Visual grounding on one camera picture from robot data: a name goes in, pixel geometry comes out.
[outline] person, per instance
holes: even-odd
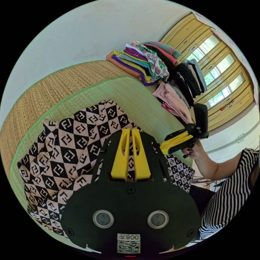
[[[259,151],[245,148],[222,163],[212,161],[198,140],[195,146],[182,150],[193,159],[204,178],[228,178],[215,193],[192,185],[190,195],[201,214],[201,227],[194,243],[202,241],[225,227],[241,209],[259,176]]]

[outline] checkered fabric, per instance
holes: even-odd
[[[91,182],[91,169],[105,139],[124,128],[142,129],[113,100],[101,101],[61,121],[46,119],[43,125],[43,132],[17,165],[24,181],[28,213],[44,227],[67,237],[60,224],[63,209],[74,191]],[[130,141],[128,177],[133,179]],[[189,192],[193,169],[173,155],[165,158],[172,184]]]

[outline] purple garment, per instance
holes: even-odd
[[[159,81],[159,79],[157,79],[156,81],[154,81],[154,82],[152,82],[152,83],[147,83],[147,82],[145,81],[145,76],[144,76],[144,74],[143,74],[140,70],[138,70],[138,69],[136,69],[136,68],[134,68],[134,67],[131,67],[130,65],[124,63],[123,61],[121,61],[120,59],[118,59],[118,58],[116,57],[116,55],[112,55],[112,59],[114,59],[114,60],[117,61],[118,63],[124,65],[125,67],[127,67],[127,68],[129,68],[129,69],[131,69],[131,70],[133,70],[133,71],[136,71],[137,73],[139,73],[139,74],[141,75],[141,77],[142,77],[142,82],[143,82],[143,84],[144,84],[145,86],[153,86],[153,85],[155,85],[155,84]]]
[[[129,54],[129,55],[131,55],[131,56],[133,56],[133,57],[136,57],[136,58],[138,58],[138,59],[140,59],[140,60],[143,60],[143,61],[145,61],[145,62],[148,62],[148,60],[146,59],[146,57],[145,57],[144,55],[140,54],[138,51],[136,51],[136,50],[134,50],[134,49],[131,49],[131,48],[126,47],[126,48],[124,49],[124,52],[127,53],[127,54]]]

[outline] orange garment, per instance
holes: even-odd
[[[142,77],[140,75],[140,73],[136,72],[136,71],[133,71],[127,67],[125,67],[124,65],[120,64],[119,62],[117,62],[116,60],[112,59],[112,55],[113,52],[109,53],[107,56],[106,56],[106,60],[110,61],[111,63],[113,63],[114,65],[116,65],[117,67],[119,67],[120,69],[122,69],[123,71],[129,73],[130,75],[132,75],[133,77],[137,78],[138,80],[140,80],[142,82]]]

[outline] screw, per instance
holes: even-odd
[[[133,194],[133,193],[135,193],[135,188],[134,188],[134,187],[127,187],[126,191],[127,191],[129,194]]]
[[[191,236],[193,236],[194,235],[194,230],[192,229],[192,230],[190,230],[188,233],[187,233],[187,237],[191,237]]]
[[[74,236],[74,231],[71,228],[68,228],[68,234]]]

